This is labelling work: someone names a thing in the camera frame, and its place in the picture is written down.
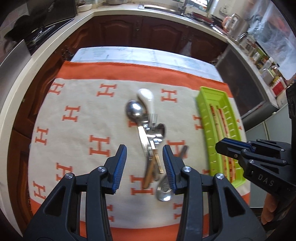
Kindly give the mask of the person's right hand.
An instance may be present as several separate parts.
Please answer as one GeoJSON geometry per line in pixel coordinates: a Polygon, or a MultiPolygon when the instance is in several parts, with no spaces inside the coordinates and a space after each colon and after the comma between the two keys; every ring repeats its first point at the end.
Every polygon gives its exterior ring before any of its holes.
{"type": "Polygon", "coordinates": [[[263,225],[273,220],[277,205],[278,201],[271,194],[267,193],[261,213],[261,222],[263,225]]]}

